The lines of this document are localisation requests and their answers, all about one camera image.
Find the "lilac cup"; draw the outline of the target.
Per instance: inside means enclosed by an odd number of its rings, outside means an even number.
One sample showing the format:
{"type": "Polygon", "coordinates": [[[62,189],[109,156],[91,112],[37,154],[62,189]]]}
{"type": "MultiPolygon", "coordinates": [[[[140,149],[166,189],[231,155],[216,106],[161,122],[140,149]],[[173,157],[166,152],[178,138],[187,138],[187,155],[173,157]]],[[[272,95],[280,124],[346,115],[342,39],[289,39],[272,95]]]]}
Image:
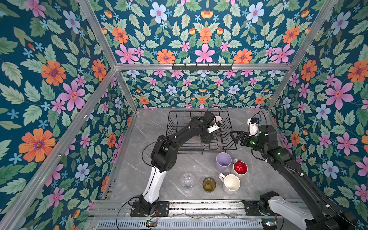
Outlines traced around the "lilac cup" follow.
{"type": "Polygon", "coordinates": [[[220,173],[225,172],[232,164],[231,156],[226,152],[220,152],[216,156],[216,170],[220,173]]]}

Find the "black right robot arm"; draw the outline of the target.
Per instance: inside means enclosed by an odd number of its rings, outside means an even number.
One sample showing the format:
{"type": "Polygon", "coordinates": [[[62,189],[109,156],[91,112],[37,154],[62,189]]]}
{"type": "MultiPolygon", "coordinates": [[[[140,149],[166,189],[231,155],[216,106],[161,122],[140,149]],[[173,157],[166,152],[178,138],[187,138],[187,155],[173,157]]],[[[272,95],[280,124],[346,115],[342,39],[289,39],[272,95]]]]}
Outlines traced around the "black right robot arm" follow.
{"type": "Polygon", "coordinates": [[[258,201],[261,214],[283,216],[301,230],[354,230],[357,218],[350,211],[343,211],[330,200],[318,186],[305,175],[296,158],[279,145],[277,132],[270,125],[261,125],[256,133],[233,131],[234,143],[261,153],[261,160],[283,176],[303,200],[305,211],[271,191],[262,194],[258,201]]]}

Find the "olive glass cup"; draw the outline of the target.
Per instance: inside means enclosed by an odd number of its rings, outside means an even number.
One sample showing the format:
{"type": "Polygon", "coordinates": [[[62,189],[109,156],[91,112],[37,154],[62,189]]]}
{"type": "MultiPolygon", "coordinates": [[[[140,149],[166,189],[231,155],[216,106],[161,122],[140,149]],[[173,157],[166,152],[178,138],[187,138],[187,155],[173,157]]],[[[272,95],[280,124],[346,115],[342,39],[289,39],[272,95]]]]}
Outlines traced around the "olive glass cup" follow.
{"type": "Polygon", "coordinates": [[[213,178],[208,177],[203,180],[202,186],[207,193],[212,193],[216,189],[217,184],[213,178]]]}

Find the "clear glass cup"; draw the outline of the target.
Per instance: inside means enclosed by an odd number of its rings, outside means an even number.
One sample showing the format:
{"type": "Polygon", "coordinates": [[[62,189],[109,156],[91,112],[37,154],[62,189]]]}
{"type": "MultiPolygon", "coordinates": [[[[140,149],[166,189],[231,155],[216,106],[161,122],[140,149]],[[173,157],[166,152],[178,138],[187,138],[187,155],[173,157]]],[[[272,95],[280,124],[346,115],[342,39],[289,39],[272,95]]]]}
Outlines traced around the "clear glass cup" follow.
{"type": "Polygon", "coordinates": [[[194,186],[195,179],[191,173],[185,173],[181,176],[180,182],[183,188],[190,189],[194,186]]]}

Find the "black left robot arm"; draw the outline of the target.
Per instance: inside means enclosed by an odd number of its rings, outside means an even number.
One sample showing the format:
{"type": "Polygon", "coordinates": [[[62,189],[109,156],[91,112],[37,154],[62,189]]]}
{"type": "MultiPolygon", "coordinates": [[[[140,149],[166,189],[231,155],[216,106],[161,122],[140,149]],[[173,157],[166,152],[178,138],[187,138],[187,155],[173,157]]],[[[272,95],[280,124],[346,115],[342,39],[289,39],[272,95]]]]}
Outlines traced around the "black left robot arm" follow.
{"type": "Polygon", "coordinates": [[[206,111],[199,117],[193,117],[187,125],[177,132],[164,136],[160,135],[153,144],[150,158],[151,172],[147,186],[138,197],[138,201],[133,203],[135,211],[144,216],[151,216],[157,213],[159,203],[159,193],[166,174],[174,167],[177,160],[179,148],[195,136],[200,136],[201,142],[210,143],[213,133],[221,127],[216,116],[206,111]]]}

